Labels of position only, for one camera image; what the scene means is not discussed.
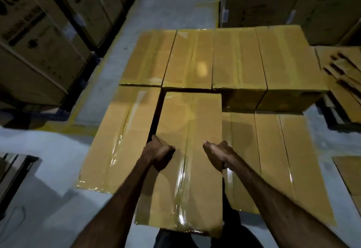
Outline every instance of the dark pants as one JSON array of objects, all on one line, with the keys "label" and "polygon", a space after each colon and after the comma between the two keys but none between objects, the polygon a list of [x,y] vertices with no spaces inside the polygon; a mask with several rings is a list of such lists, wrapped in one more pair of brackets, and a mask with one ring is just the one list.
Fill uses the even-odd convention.
[{"label": "dark pants", "polygon": [[[211,240],[211,248],[218,247],[252,247],[263,248],[261,243],[250,230],[241,225],[239,214],[229,205],[223,192],[223,230],[220,239]],[[160,229],[156,237],[154,248],[196,248],[191,234]]]}]

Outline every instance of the hand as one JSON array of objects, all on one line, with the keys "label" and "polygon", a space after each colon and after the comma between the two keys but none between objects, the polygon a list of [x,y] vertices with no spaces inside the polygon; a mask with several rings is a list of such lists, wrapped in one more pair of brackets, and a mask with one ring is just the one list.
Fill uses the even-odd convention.
[{"label": "hand", "polygon": [[232,162],[234,159],[239,158],[239,156],[233,151],[232,147],[228,146],[226,141],[222,141],[218,145],[208,141],[204,141],[203,143],[205,153],[218,171],[222,172],[223,168],[234,170]]},{"label": "hand", "polygon": [[143,148],[142,157],[147,159],[158,170],[163,170],[175,151],[174,146],[168,145],[165,141],[160,140],[156,135]]}]

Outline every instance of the gray floor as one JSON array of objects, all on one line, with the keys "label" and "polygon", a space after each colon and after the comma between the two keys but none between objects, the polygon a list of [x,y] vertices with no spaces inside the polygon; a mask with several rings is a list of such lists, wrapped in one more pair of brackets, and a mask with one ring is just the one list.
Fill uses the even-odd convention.
[{"label": "gray floor", "polygon": [[[136,0],[75,122],[86,126],[100,124],[143,30],[214,28],[214,1],[216,0]],[[361,218],[331,156],[361,155],[361,135],[329,131],[315,106],[305,115],[337,221],[337,227],[331,229],[350,247],[359,247]],[[84,136],[0,128],[0,151],[32,154],[41,159],[21,185],[6,218],[0,222],[1,247],[71,245],[78,233],[110,198],[108,194],[73,188],[92,140],[93,138]],[[241,220],[264,247],[277,247],[262,219],[242,213]],[[133,224],[126,247],[152,247],[157,232],[157,228]],[[194,238],[199,247],[210,246],[209,238]]]}]

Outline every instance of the forearm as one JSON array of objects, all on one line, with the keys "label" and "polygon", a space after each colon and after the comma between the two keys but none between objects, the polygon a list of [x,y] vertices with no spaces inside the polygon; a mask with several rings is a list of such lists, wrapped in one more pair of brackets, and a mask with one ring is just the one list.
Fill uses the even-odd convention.
[{"label": "forearm", "polygon": [[266,183],[239,156],[232,166],[279,247],[347,247],[323,223]]},{"label": "forearm", "polygon": [[80,233],[73,248],[124,247],[142,185],[151,166],[140,157],[132,172],[109,202]]}]

